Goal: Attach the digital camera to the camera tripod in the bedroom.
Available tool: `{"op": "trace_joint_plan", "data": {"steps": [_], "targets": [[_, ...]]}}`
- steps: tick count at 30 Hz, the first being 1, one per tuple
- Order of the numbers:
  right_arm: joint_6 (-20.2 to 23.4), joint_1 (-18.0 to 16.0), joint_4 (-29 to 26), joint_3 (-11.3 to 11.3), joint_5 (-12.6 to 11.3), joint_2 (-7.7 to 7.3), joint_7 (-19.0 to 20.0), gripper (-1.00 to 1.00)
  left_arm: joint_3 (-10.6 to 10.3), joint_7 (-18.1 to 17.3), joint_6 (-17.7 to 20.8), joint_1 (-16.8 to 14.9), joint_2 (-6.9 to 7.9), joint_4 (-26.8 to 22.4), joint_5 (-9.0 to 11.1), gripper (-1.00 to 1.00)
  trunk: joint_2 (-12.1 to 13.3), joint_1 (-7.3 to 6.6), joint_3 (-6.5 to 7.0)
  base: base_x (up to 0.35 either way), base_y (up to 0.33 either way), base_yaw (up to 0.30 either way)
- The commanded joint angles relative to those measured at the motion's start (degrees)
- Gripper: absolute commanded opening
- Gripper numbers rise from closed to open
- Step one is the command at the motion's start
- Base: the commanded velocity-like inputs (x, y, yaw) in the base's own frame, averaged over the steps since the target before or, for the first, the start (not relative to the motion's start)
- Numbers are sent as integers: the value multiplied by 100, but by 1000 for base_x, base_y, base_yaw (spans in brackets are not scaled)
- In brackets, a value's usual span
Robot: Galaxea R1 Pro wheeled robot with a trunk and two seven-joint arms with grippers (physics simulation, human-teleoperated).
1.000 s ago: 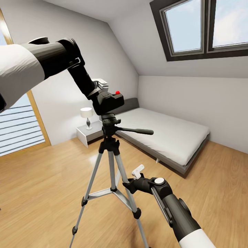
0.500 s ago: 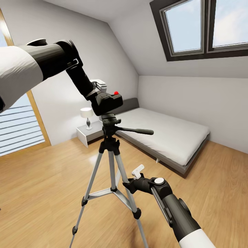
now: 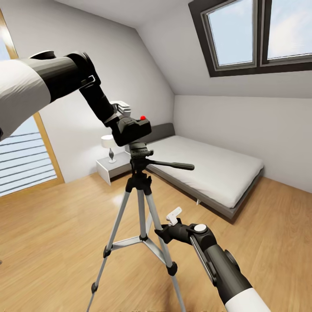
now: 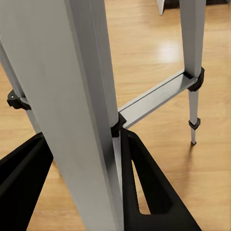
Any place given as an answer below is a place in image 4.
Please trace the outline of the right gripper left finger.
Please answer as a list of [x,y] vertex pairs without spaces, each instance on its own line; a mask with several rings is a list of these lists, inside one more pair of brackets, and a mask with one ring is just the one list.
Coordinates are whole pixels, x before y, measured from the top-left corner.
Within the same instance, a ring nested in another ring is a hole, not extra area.
[[53,159],[42,132],[0,159],[0,231],[26,231]]

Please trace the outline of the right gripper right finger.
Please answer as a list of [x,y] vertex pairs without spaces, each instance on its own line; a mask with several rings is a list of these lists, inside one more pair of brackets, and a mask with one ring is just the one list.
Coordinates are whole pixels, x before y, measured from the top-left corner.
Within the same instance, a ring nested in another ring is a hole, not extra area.
[[[202,231],[139,136],[121,128],[124,231]],[[150,215],[140,213],[134,162]]]

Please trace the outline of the camera tripod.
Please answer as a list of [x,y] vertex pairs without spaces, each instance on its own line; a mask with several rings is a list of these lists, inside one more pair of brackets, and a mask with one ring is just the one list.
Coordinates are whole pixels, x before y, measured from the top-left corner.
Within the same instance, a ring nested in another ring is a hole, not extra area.
[[124,231],[121,128],[189,90],[192,145],[206,0],[180,0],[185,68],[117,108],[105,0],[0,0],[0,63],[43,133],[87,231]]

